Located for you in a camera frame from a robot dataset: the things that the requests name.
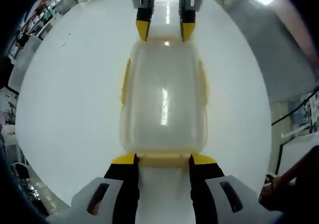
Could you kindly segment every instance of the plastic food container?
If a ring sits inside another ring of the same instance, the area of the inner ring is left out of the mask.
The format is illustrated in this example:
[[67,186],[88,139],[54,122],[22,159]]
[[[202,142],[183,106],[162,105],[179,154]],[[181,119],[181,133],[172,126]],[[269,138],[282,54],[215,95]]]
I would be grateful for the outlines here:
[[206,142],[206,80],[191,43],[133,46],[122,87],[121,142],[142,154],[198,153]]

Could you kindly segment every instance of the person's arm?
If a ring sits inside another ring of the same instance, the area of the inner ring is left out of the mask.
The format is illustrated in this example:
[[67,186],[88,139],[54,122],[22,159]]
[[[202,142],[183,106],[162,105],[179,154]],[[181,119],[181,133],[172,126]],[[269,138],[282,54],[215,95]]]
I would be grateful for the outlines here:
[[312,162],[319,158],[319,146],[313,147],[304,157],[302,157],[293,167],[291,167],[281,177],[274,178],[272,185],[266,186],[262,190],[262,196],[269,196],[274,190],[280,186],[288,184],[291,180],[296,178],[298,175],[308,170]]
[[0,140],[4,144],[4,138],[2,136],[2,124],[0,124]]

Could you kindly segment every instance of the white table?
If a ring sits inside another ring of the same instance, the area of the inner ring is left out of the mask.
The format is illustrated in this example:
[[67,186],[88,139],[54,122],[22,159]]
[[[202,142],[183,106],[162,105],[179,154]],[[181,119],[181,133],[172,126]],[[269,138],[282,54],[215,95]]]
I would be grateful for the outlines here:
[[[179,32],[176,0],[156,1],[150,34],[161,33],[160,26]],[[119,97],[138,40],[136,12],[131,0],[93,0],[74,7],[46,36],[25,75],[17,138],[35,172],[67,204],[125,153]],[[245,38],[213,0],[203,1],[196,21],[194,42],[210,83],[202,153],[260,193],[271,151],[262,74]],[[164,217],[169,223],[195,223],[187,174],[143,168],[141,180],[137,223],[163,223]]]

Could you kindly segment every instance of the person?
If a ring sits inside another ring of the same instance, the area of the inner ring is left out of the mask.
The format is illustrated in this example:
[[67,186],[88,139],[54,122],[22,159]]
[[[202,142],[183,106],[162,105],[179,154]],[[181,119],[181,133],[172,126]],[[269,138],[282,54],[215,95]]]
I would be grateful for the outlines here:
[[[296,178],[294,185],[290,182]],[[319,200],[319,145],[272,184],[263,188],[261,205],[269,210],[287,213],[291,219],[300,213],[315,215]]]
[[14,65],[9,57],[0,57],[0,90],[3,87],[7,88],[13,67]]
[[25,44],[28,42],[30,39],[30,35],[27,34],[26,32],[23,32],[20,38],[16,40],[16,46],[19,50],[22,50],[25,46]]

